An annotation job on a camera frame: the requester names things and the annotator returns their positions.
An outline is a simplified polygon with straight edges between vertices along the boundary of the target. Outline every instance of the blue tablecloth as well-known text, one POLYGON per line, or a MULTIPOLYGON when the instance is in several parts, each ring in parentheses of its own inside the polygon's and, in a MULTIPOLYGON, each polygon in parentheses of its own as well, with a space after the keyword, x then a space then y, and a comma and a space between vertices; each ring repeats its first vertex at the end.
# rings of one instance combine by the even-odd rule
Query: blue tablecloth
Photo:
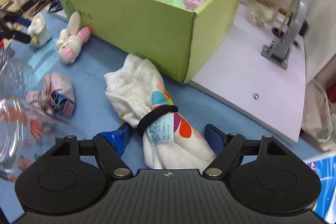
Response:
MULTIPOLYGON (((90 138, 99 132, 117 129, 122 124, 122 120, 105 96, 104 74, 118 70, 123 65, 127 54, 91 36, 74 64, 64 65, 57 58, 55 59, 57 53, 52 43, 55 43, 60 31, 66 27, 66 23, 47 13, 44 13, 44 16, 53 37, 49 42, 50 45, 35 49, 14 41, 11 47, 16 50, 15 57, 29 61, 34 70, 40 74, 40 78, 44 71, 58 71, 71 78, 75 89, 76 108, 73 116, 67 120, 83 130, 90 138)), ((163 76, 163 80, 166 90, 179 107, 179 112, 199 132, 204 131, 207 123, 212 123, 225 133, 237 132, 247 139, 260 139, 264 134, 271 134, 249 118, 189 85, 182 85, 166 76, 163 76)), ((301 159, 319 153, 302 139, 297 144, 285 143, 285 145, 301 159)), ((133 173, 140 168, 147 168, 143 158, 142 140, 137 135, 132 136, 122 159, 133 173)), ((254 157, 250 156, 244 161, 253 159, 254 157)), ((0 180, 0 206, 11 222, 23 213, 15 196, 13 183, 0 180)))

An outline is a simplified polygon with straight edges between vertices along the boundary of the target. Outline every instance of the metal screw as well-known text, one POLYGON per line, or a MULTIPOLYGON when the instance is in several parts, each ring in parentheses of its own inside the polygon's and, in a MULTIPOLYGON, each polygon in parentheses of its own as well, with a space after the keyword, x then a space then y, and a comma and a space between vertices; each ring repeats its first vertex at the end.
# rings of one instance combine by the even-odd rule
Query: metal screw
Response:
POLYGON ((118 177, 125 177, 128 176, 131 173, 130 170, 127 168, 118 168, 113 171, 113 174, 115 174, 118 177))
POLYGON ((205 170, 205 173, 208 176, 217 177, 217 176, 220 176, 222 174, 222 170, 219 169, 219 168, 209 168, 209 169, 205 170))

